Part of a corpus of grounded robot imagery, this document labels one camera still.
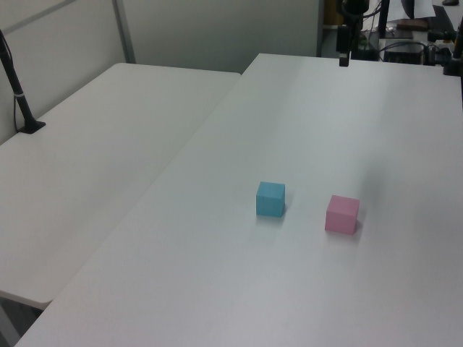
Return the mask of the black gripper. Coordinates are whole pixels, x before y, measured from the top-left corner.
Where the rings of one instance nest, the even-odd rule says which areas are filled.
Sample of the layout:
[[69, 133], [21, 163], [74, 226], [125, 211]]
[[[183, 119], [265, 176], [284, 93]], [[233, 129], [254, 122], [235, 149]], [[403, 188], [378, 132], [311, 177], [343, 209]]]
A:
[[352, 27], [340, 25], [336, 31], [336, 50], [339, 52], [339, 66], [348, 67], [352, 45]]

